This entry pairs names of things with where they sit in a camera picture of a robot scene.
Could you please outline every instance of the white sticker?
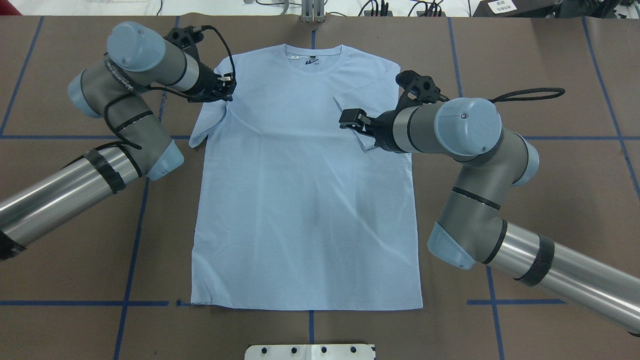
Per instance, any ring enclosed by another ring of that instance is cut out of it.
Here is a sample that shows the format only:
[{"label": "white sticker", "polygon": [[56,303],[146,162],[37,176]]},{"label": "white sticker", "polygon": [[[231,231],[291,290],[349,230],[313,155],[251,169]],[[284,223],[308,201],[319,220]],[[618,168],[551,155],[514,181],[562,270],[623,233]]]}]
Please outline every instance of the white sticker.
[{"label": "white sticker", "polygon": [[498,0],[488,4],[493,13],[506,13],[518,10],[511,0]]}]

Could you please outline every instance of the silver cylinder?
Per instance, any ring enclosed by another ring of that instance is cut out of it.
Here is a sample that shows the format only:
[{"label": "silver cylinder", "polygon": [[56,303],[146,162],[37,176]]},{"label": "silver cylinder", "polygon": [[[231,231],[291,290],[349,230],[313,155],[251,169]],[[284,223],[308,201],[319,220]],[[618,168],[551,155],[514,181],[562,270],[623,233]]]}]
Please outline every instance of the silver cylinder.
[{"label": "silver cylinder", "polygon": [[[529,271],[539,249],[538,234],[509,224],[490,265],[519,279]],[[640,333],[637,277],[555,243],[551,267],[536,286],[582,304],[629,332]]]},{"label": "silver cylinder", "polygon": [[[117,147],[99,151],[125,184],[138,178]],[[112,195],[111,187],[84,158],[0,202],[0,230],[22,246]]]}]

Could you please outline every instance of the blue joint cap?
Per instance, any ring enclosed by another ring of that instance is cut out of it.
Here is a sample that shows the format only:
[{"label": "blue joint cap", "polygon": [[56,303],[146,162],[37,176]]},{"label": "blue joint cap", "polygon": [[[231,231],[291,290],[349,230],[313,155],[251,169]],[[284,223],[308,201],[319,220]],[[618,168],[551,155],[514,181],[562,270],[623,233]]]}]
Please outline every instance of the blue joint cap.
[{"label": "blue joint cap", "polygon": [[169,146],[166,147],[158,161],[151,167],[147,173],[147,177],[151,181],[156,181],[161,177],[174,171],[184,162],[184,156],[175,144],[175,140],[171,140]]},{"label": "blue joint cap", "polygon": [[540,155],[538,154],[536,148],[533,147],[533,145],[529,144],[527,140],[524,140],[524,138],[520,136],[520,134],[516,135],[518,135],[522,139],[522,141],[524,141],[524,144],[527,147],[527,168],[524,169],[524,174],[522,174],[522,177],[520,177],[518,181],[513,183],[512,186],[522,186],[528,183],[529,180],[531,180],[531,178],[534,177],[538,172],[538,167],[540,167]]},{"label": "blue joint cap", "polygon": [[159,33],[133,21],[116,25],[107,39],[109,57],[128,71],[153,69],[162,61],[165,51],[166,45]]},{"label": "blue joint cap", "polygon": [[459,97],[440,107],[433,128],[447,151],[460,156],[476,156],[488,152],[498,143],[502,120],[489,100]]},{"label": "blue joint cap", "polygon": [[427,247],[436,258],[456,268],[469,270],[476,263],[475,259],[438,222],[433,226]]},{"label": "blue joint cap", "polygon": [[84,94],[82,93],[82,74],[78,74],[75,79],[73,79],[69,86],[67,87],[67,94],[69,95],[69,99],[71,103],[80,110],[83,114],[88,117],[99,118],[100,114],[91,109],[91,106],[86,102],[84,98]]}]

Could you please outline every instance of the shirt sleeve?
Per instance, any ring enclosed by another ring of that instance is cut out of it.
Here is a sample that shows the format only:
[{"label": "shirt sleeve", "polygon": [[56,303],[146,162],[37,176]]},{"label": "shirt sleeve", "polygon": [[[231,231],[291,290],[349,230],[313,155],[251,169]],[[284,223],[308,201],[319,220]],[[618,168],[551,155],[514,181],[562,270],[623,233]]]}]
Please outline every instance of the shirt sleeve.
[{"label": "shirt sleeve", "polygon": [[[213,70],[216,74],[226,74],[231,72],[231,64],[229,58],[226,57],[222,62]],[[198,120],[193,128],[191,137],[189,138],[189,146],[196,147],[202,143],[209,131],[224,120],[227,114],[227,102],[218,100],[214,102],[205,102],[202,105]]]},{"label": "shirt sleeve", "polygon": [[[400,66],[395,63],[393,65],[389,71],[372,81],[333,96],[338,109],[361,108],[367,112],[368,117],[378,117],[385,111],[395,109],[399,94],[396,75],[400,72]],[[374,149],[376,139],[358,134],[354,130],[352,132],[363,151]]]}]

